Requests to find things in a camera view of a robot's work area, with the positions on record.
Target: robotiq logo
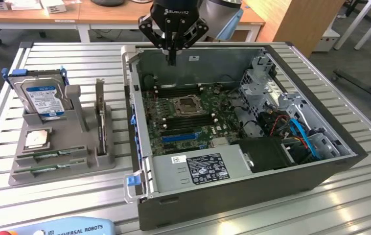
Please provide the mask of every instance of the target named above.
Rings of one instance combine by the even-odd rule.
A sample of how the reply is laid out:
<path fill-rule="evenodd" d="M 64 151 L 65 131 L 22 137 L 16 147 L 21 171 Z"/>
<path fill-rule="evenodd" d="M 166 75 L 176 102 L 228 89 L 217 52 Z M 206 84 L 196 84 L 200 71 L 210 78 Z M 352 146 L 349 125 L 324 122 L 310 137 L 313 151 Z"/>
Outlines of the robotiq logo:
<path fill-rule="evenodd" d="M 173 11 L 173 10 L 165 9 L 164 15 L 168 15 L 168 14 L 186 14 L 188 15 L 188 11 Z"/>

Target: hard drive label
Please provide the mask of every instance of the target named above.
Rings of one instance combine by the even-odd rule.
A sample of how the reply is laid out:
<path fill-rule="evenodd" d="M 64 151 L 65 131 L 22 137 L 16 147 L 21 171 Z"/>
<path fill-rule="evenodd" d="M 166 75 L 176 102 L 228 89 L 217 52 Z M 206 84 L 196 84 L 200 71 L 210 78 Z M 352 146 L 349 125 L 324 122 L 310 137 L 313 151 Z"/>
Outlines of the hard drive label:
<path fill-rule="evenodd" d="M 186 158 L 186 165 L 194 185 L 229 178 L 220 153 Z"/>
<path fill-rule="evenodd" d="M 61 100 L 54 97 L 54 86 L 29 87 L 26 92 L 37 113 L 44 117 L 54 117 L 64 114 Z"/>

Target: blue cable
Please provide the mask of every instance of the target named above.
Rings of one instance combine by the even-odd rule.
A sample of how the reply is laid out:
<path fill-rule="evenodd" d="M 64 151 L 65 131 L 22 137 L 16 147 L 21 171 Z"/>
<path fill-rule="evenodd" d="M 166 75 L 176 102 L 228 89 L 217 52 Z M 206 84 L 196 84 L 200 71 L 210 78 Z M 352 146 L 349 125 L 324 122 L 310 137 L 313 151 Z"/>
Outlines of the blue cable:
<path fill-rule="evenodd" d="M 302 130 L 302 127 L 301 127 L 300 123 L 298 123 L 297 120 L 293 119 L 293 118 L 289 119 L 289 122 L 292 122 L 292 123 L 294 124 L 296 128 L 298 129 L 298 132 L 300 132 L 300 134 L 301 134 L 301 136 L 302 136 L 302 139 L 304 139 L 304 141 L 305 141 L 305 144 L 306 144 L 308 147 L 309 147 L 310 154 L 313 155 L 313 157 L 314 157 L 317 160 L 320 160 L 320 157 L 318 157 L 318 155 L 317 155 L 317 153 L 316 153 L 314 147 L 313 147 L 313 145 L 309 143 L 308 136 L 306 136 L 305 133 L 304 133 L 304 130 Z M 294 134 L 296 134 L 294 129 L 293 129 L 292 127 L 289 127 L 289 128 L 290 128 L 290 131 L 292 131 L 292 133 L 293 133 L 293 135 L 294 135 Z"/>

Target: blue pcie slot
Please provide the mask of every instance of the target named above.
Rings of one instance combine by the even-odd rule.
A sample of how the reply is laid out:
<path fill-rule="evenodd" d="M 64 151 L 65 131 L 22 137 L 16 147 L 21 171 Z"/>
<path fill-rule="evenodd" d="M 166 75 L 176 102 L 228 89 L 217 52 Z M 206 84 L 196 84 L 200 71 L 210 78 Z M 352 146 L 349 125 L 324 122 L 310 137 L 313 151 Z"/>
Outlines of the blue pcie slot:
<path fill-rule="evenodd" d="M 196 140 L 197 138 L 198 138 L 198 133 L 184 134 L 184 135 L 177 135 L 177 136 L 162 136 L 161 142 L 168 143 L 168 142 L 174 142 L 174 141 Z"/>

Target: motherboard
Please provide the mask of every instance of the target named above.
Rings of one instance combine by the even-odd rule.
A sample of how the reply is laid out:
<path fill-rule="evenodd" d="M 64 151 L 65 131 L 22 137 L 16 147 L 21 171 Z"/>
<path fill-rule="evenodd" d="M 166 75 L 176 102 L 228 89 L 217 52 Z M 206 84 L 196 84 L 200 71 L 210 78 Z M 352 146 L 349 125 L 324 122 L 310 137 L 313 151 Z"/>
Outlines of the motherboard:
<path fill-rule="evenodd" d="M 245 137 L 232 99 L 220 84 L 144 91 L 153 156 L 212 148 Z"/>

